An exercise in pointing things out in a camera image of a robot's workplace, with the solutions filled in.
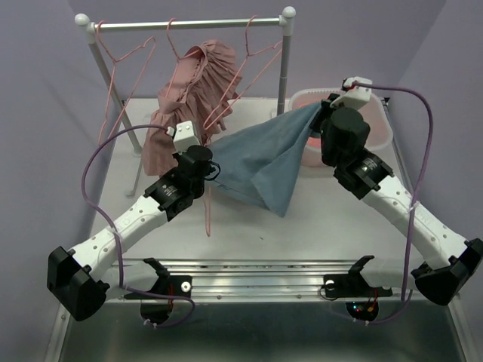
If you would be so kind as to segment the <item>coral pink skirt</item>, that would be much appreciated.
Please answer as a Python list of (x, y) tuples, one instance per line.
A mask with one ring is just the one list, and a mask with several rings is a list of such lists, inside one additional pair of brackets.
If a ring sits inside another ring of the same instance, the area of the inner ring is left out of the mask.
[[(327, 97), (328, 97), (327, 93), (304, 94), (301, 97), (298, 97), (294, 101), (292, 109), (300, 109), (312, 103), (320, 103), (322, 100), (326, 99)], [(306, 145), (312, 149), (319, 150), (321, 148), (320, 134), (313, 131)]]

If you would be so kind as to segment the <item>blue denim skirt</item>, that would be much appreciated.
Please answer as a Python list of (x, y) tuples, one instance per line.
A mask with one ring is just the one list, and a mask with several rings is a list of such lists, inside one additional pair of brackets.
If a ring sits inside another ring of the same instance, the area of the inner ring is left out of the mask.
[(321, 110), (313, 103), (246, 127), (210, 145), (220, 174), (209, 184), (235, 200), (286, 215), (311, 123)]

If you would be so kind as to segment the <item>pink denim skirt hanger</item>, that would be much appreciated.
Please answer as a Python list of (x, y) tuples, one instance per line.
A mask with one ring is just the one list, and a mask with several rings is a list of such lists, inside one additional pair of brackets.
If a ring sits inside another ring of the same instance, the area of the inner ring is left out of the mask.
[(208, 186), (205, 190), (204, 197), (204, 208), (205, 208), (205, 234), (211, 236), (211, 187)]

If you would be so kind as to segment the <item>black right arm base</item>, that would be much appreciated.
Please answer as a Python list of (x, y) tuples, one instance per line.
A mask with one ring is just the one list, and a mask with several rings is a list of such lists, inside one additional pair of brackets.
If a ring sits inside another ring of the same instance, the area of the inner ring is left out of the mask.
[(374, 256), (363, 256), (342, 274), (329, 274), (323, 277), (318, 294), (329, 302), (338, 299), (352, 299), (346, 303), (346, 310), (354, 322), (373, 324), (378, 316), (379, 298), (391, 297), (391, 288), (371, 287), (361, 272)]

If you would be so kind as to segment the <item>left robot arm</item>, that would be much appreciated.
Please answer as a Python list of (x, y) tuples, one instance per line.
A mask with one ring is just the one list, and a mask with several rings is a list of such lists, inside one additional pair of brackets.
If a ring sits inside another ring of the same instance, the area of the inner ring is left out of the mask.
[(150, 232), (170, 222), (204, 194), (205, 182), (220, 172), (212, 151), (190, 146), (176, 156), (178, 165), (148, 187), (117, 220), (69, 250), (57, 247), (48, 257), (47, 288), (76, 321), (103, 304), (127, 296), (137, 299), (190, 300), (181, 281), (154, 258), (124, 266), (122, 255)]

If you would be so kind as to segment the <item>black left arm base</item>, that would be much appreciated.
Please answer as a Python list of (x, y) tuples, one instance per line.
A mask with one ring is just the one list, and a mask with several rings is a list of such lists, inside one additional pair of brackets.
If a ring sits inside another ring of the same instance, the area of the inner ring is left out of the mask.
[(172, 275), (157, 259), (146, 258), (129, 267), (131, 280), (125, 281), (126, 299), (154, 300), (157, 304), (140, 307), (143, 324), (153, 329), (179, 326), (187, 322), (195, 311), (189, 275)]

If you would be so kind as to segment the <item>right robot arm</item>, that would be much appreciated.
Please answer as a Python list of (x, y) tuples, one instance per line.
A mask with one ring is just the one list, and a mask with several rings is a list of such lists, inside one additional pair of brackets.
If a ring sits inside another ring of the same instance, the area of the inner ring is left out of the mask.
[(482, 241), (450, 230), (422, 204), (413, 201), (392, 168), (365, 147), (370, 126), (361, 114), (331, 94), (311, 128), (321, 137), (321, 160), (334, 169), (338, 183), (376, 210), (400, 231), (422, 256), (396, 262), (363, 256), (345, 274), (328, 275), (330, 299), (387, 297), (392, 289), (417, 290), (436, 305), (447, 305), (474, 275), (482, 261)]

